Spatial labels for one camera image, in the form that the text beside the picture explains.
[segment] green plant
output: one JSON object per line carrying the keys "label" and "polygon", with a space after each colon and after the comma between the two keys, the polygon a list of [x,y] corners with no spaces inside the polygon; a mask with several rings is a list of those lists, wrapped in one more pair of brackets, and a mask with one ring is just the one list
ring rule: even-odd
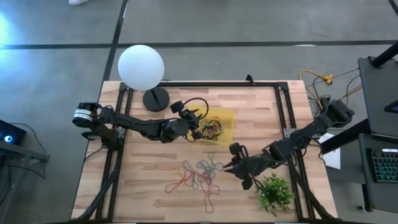
{"label": "green plant", "polygon": [[256,194],[260,195],[260,208],[276,217],[275,210],[281,208],[283,211],[289,209],[289,204],[292,203],[294,194],[289,190],[289,183],[287,180],[277,177],[272,173],[271,177],[264,176],[262,181],[264,189],[257,187]]}

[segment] backlit keyboard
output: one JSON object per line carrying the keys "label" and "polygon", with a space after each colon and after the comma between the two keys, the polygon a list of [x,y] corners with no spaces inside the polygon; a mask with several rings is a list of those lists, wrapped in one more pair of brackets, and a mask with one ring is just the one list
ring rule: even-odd
{"label": "backlit keyboard", "polygon": [[398,184],[398,149],[368,149],[368,159],[375,182]]}

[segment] gray floor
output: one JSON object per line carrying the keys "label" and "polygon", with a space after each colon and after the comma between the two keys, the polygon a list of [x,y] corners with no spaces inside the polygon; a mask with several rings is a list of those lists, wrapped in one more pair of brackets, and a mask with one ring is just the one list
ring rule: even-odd
{"label": "gray floor", "polygon": [[[2,44],[110,44],[122,0],[92,0],[69,6],[67,0],[0,1]],[[388,1],[373,0],[130,0],[120,43],[313,41],[398,39],[398,17]],[[165,79],[298,79],[299,71],[340,74],[357,68],[358,57],[377,55],[387,45],[318,47],[202,47],[157,49]],[[116,63],[110,80],[120,80]],[[0,118],[31,125],[51,155],[47,180],[25,174],[6,223],[68,220],[87,142],[71,120],[78,102],[96,101],[109,49],[0,50]],[[358,71],[317,85],[320,95],[340,98]],[[313,75],[305,74],[311,84]],[[360,84],[356,80],[352,87]],[[349,97],[354,124],[366,118],[362,92]],[[39,150],[29,139],[30,147]],[[354,149],[354,143],[347,149]],[[397,214],[356,209],[361,186],[341,182],[328,170],[339,217],[396,223]]]}

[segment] white globe lamp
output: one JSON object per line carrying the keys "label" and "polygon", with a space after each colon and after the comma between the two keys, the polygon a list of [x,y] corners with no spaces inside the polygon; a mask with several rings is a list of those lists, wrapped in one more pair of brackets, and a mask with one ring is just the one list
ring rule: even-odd
{"label": "white globe lamp", "polygon": [[169,105],[167,91],[157,85],[164,75],[164,63],[159,53],[145,45],[126,49],[119,58],[118,70],[123,82],[133,90],[148,90],[142,101],[147,110],[159,112]]}

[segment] floor stripe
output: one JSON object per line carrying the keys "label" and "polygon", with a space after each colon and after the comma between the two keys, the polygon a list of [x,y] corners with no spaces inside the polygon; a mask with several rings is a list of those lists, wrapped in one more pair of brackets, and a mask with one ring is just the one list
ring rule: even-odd
{"label": "floor stripe", "polygon": [[0,45],[0,50],[6,49],[106,49],[112,44],[9,44]]}
{"label": "floor stripe", "polygon": [[397,40],[339,40],[339,41],[265,41],[265,42],[174,42],[174,43],[128,43],[118,48],[137,44],[157,48],[174,47],[275,47],[275,46],[346,46],[346,45],[391,45]]}
{"label": "floor stripe", "polygon": [[397,16],[398,16],[398,7],[397,4],[394,0],[388,0],[388,2],[390,3],[392,9],[394,10],[394,12],[396,12]]}
{"label": "floor stripe", "polygon": [[111,50],[109,51],[109,56],[108,56],[108,60],[106,61],[104,75],[102,77],[103,82],[108,81],[109,77],[111,76],[114,55],[116,53],[116,49],[118,48],[120,32],[122,30],[122,25],[123,25],[123,20],[124,20],[124,13],[126,11],[128,2],[129,2],[129,0],[123,0],[122,7],[120,9],[118,24],[116,25],[116,29],[114,31]]}

